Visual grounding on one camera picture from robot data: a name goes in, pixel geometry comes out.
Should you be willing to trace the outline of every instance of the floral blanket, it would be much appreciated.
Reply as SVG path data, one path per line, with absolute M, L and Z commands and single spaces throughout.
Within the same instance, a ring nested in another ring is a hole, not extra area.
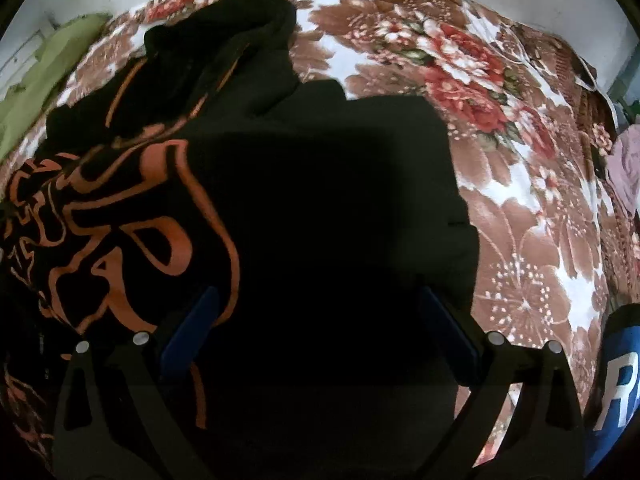
M 142 55 L 150 27 L 215 1 L 153 0 L 115 18 L 57 105 Z M 584 408 L 604 316 L 640 299 L 638 238 L 596 176 L 615 130 L 594 70 L 559 38 L 469 0 L 290 1 L 300 79 L 334 78 L 351 98 L 421 95 L 440 111 L 480 237 L 472 314 L 514 344 L 560 341 Z M 2 165 L 2 189 L 45 134 L 42 117 Z M 480 462 L 495 454 L 518 393 L 513 386 Z M 461 389 L 458 408 L 467 395 Z

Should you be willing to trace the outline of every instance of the bed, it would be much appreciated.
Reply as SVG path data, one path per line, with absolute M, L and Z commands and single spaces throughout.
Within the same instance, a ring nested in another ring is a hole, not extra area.
M 113 19 L 55 105 L 142 56 L 149 28 L 215 1 L 153 0 Z M 354 99 L 421 95 L 439 110 L 480 238 L 472 314 L 514 344 L 560 341 L 584 409 L 606 316 L 640 298 L 638 236 L 601 179 L 616 129 L 595 70 L 561 38 L 469 0 L 290 1 L 302 81 L 334 78 Z M 2 191 L 45 136 L 46 114 L 2 164 Z M 518 393 L 512 386 L 478 462 L 494 456 Z M 467 396 L 460 388 L 457 410 Z

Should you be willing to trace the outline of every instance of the green cloth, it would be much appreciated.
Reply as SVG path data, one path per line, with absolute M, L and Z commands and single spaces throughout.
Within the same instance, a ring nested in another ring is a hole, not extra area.
M 65 23 L 34 53 L 33 65 L 0 102 L 0 160 L 38 119 L 48 98 L 94 42 L 110 17 L 88 14 Z

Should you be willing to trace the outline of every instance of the pink cloth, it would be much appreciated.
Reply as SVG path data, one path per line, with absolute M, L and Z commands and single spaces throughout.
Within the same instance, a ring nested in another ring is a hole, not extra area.
M 613 144 L 607 157 L 607 174 L 620 202 L 629 214 L 636 212 L 640 192 L 640 116 Z

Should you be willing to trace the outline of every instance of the black garment with orange pattern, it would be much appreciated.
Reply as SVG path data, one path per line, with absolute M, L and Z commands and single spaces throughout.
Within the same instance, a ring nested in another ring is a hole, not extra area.
M 301 84 L 294 25 L 286 0 L 221 0 L 148 31 L 146 57 L 49 115 L 8 187 L 3 265 L 66 352 L 215 286 L 222 314 L 167 402 L 220 478 L 396 474 L 456 396 L 412 285 L 469 309 L 478 236 L 433 107 Z

